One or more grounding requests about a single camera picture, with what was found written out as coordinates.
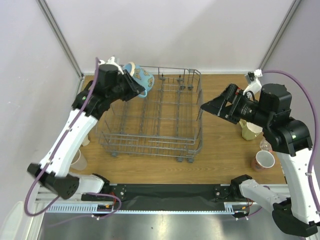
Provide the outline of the beige steel-lined tumbler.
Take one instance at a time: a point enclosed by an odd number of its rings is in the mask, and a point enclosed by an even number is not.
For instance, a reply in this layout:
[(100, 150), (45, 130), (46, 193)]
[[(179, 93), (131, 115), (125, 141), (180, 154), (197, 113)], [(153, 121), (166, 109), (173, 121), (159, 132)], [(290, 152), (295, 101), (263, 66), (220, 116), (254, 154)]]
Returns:
[(90, 143), (89, 136), (86, 135), (85, 138), (83, 139), (82, 146), (85, 147), (85, 146), (87, 146), (89, 143)]

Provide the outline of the clear glass cup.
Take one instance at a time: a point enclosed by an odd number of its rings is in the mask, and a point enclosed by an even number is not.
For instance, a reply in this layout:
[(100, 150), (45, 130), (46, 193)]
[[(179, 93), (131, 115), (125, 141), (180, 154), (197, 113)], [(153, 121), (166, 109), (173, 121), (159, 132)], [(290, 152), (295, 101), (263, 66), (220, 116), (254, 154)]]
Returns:
[(271, 144), (264, 137), (262, 138), (259, 147), (262, 151), (267, 151), (270, 153), (273, 151)]

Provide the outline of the blue butterfly mug orange inside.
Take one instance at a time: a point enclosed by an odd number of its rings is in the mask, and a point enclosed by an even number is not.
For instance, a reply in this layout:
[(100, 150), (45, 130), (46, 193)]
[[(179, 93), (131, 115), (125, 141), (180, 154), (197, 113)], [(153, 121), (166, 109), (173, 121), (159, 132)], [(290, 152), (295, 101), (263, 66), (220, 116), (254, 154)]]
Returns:
[(129, 75), (142, 87), (144, 91), (138, 95), (140, 98), (146, 98), (149, 91), (153, 88), (155, 83), (155, 77), (140, 65), (129, 62), (122, 67), (123, 70), (126, 70)]

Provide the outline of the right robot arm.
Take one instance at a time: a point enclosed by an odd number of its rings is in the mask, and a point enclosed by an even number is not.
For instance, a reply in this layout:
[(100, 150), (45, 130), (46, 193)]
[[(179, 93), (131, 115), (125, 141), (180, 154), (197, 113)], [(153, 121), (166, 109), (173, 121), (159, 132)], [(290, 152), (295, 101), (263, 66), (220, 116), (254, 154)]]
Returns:
[(231, 83), (201, 109), (233, 124), (245, 120), (262, 128), (280, 160), (290, 196), (277, 194), (246, 174), (231, 180), (230, 195), (235, 201), (253, 200), (270, 212), (283, 233), (307, 238), (318, 232), (320, 216), (313, 197), (320, 193), (308, 186), (314, 147), (308, 127), (290, 116), (291, 101), (291, 93), (281, 84), (263, 85), (259, 100), (250, 100), (244, 90)]

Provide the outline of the pink patterned mug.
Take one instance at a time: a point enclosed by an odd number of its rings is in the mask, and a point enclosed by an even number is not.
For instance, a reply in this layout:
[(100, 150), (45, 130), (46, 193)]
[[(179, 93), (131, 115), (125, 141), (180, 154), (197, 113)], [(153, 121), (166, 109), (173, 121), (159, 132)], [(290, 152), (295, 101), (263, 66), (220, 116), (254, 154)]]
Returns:
[(275, 157), (269, 151), (260, 150), (251, 161), (251, 167), (258, 172), (272, 168), (275, 165), (275, 162)]

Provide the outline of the pale yellow mug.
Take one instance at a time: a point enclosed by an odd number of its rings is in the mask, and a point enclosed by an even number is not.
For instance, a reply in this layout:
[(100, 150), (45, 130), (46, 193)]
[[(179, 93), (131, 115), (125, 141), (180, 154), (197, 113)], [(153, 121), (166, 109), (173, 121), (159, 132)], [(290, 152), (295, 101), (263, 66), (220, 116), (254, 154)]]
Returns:
[(255, 125), (251, 122), (247, 122), (244, 119), (241, 119), (239, 121), (239, 124), (242, 128), (241, 135), (246, 141), (254, 140), (263, 131), (262, 127)]

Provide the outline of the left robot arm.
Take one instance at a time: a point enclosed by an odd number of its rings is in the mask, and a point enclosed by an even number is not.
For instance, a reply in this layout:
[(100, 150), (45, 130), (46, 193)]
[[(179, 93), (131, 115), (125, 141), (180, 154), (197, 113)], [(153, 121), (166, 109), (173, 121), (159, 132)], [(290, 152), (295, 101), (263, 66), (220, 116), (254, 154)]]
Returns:
[(109, 182), (97, 174), (74, 176), (69, 173), (73, 158), (85, 137), (104, 112), (117, 100), (129, 101), (146, 91), (143, 70), (132, 62), (120, 67), (100, 63), (84, 89), (71, 106), (67, 123), (49, 153), (40, 163), (30, 163), (27, 172), (39, 183), (63, 199), (75, 193), (92, 193), (98, 200), (109, 197)]

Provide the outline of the black mounting base plate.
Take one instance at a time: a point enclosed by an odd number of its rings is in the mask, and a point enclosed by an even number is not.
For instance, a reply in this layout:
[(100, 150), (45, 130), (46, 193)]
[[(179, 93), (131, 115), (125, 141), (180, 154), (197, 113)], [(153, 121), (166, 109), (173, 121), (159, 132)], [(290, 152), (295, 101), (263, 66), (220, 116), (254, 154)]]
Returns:
[(225, 203), (246, 206), (228, 184), (112, 184), (128, 211), (222, 211)]

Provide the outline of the white plastic object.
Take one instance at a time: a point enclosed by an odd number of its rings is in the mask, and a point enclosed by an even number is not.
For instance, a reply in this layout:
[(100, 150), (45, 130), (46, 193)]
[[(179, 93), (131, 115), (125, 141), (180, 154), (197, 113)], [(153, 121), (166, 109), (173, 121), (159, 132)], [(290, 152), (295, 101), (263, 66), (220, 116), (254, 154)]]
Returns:
[(24, 203), (18, 201), (6, 216), (0, 229), (1, 240), (14, 240), (24, 215)]

